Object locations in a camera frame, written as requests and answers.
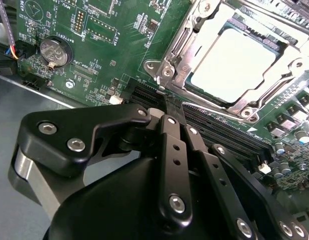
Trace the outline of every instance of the mounting hole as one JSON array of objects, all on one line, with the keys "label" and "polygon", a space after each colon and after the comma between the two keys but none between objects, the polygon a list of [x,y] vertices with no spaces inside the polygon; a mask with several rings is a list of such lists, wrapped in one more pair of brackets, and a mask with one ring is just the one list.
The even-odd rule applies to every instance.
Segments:
[{"label": "mounting hole", "polygon": [[178,147],[177,145],[173,145],[173,148],[174,148],[175,150],[177,150],[177,151],[180,150],[180,147]]},{"label": "mounting hole", "polygon": [[178,159],[174,159],[173,160],[173,163],[177,166],[180,166],[181,165],[181,162],[178,160]]},{"label": "mounting hole", "polygon": [[258,120],[258,118],[256,116],[252,116],[249,118],[249,122],[250,123],[255,123]]},{"label": "mounting hole", "polygon": [[227,186],[227,183],[225,180],[223,180],[222,178],[219,179],[220,183],[223,185],[223,186]]},{"label": "mounting hole", "polygon": [[153,65],[152,63],[148,63],[148,64],[146,65],[146,67],[147,67],[148,69],[154,69],[154,65]]}]

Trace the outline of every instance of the small connector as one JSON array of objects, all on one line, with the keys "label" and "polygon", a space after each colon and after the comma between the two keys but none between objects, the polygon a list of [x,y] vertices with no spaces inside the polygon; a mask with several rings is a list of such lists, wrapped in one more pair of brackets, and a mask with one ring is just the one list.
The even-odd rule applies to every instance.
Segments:
[{"label": "small connector", "polygon": [[28,59],[37,53],[37,46],[31,45],[21,40],[15,42],[14,48],[19,60]]},{"label": "small connector", "polygon": [[36,76],[32,73],[27,74],[22,78],[22,85],[27,86],[36,91],[47,85],[48,80],[42,77]]},{"label": "small connector", "polygon": [[271,172],[271,168],[266,163],[262,163],[261,166],[258,166],[258,169],[264,174],[268,174]]}]

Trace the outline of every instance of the black plastic bracket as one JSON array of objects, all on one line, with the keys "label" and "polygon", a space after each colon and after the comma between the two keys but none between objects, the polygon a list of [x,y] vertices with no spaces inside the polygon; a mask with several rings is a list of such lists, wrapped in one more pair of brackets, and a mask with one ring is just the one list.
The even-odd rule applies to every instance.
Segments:
[{"label": "black plastic bracket", "polygon": [[192,221],[187,146],[180,140],[180,124],[169,115],[159,121],[159,224],[168,232],[179,232]]},{"label": "black plastic bracket", "polygon": [[252,216],[258,231],[265,239],[309,239],[306,229],[291,214],[271,196],[267,190],[255,179],[225,148],[215,144],[209,152],[216,155],[222,163],[237,196],[243,207]]},{"label": "black plastic bracket", "polygon": [[[55,173],[74,177],[87,166],[88,161],[116,133],[129,127],[149,124],[151,116],[137,104],[111,105],[30,113],[22,119],[18,145],[29,159]],[[42,123],[52,123],[57,131],[44,134]],[[70,139],[80,139],[84,150],[78,152],[67,147]]]},{"label": "black plastic bracket", "polygon": [[[200,175],[213,189],[213,195],[216,197],[222,211],[227,228],[226,232],[228,232],[229,237],[237,240],[258,239],[258,235],[241,205],[219,158],[208,153],[207,147],[197,130],[191,126],[186,126],[184,131],[191,157],[196,161]],[[247,231],[240,231],[238,228],[240,223],[245,226]]]}]

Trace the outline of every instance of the green circuit board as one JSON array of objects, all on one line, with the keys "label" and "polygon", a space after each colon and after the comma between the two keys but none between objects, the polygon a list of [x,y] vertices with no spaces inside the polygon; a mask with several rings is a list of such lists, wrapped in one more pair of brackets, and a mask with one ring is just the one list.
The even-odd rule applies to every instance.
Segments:
[{"label": "green circuit board", "polygon": [[[106,94],[113,79],[119,80],[115,95],[120,95],[130,78],[158,88],[143,63],[162,59],[190,6],[189,0],[20,0],[19,39],[38,45],[48,36],[58,36],[69,43],[73,59],[66,67],[51,71],[35,54],[18,61],[19,74],[48,79],[50,89],[87,106],[109,104]],[[75,86],[67,87],[67,81]],[[277,157],[290,163],[292,173],[277,183],[284,190],[294,189],[309,175],[309,143],[301,145],[294,135],[298,130],[309,135],[309,111],[307,119],[296,121],[281,138],[271,135],[266,125],[275,122],[278,114],[288,114],[287,109],[304,94],[309,94],[309,72],[259,111],[260,121],[255,124],[208,114],[270,145],[282,142],[289,146],[290,150]],[[306,170],[299,170],[301,163]]]},{"label": "green circuit board", "polygon": [[[36,54],[19,61],[19,73],[49,79],[52,90],[87,106],[108,104],[104,96],[114,78],[120,80],[117,94],[130,77],[150,80],[143,61],[161,59],[191,5],[188,0],[156,2],[19,1],[20,40],[38,44],[54,35],[66,40],[73,51],[72,63],[59,71],[49,71]],[[67,80],[75,81],[75,87],[67,88]]]}]

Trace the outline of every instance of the motherboard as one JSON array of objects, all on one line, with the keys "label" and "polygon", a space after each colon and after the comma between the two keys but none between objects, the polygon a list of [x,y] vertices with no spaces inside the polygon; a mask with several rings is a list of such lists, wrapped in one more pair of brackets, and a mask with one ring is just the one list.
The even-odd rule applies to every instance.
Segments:
[{"label": "motherboard", "polygon": [[17,11],[19,40],[37,47],[18,61],[25,79],[87,106],[122,103],[135,80],[271,146],[256,178],[309,187],[309,0],[20,0]]}]

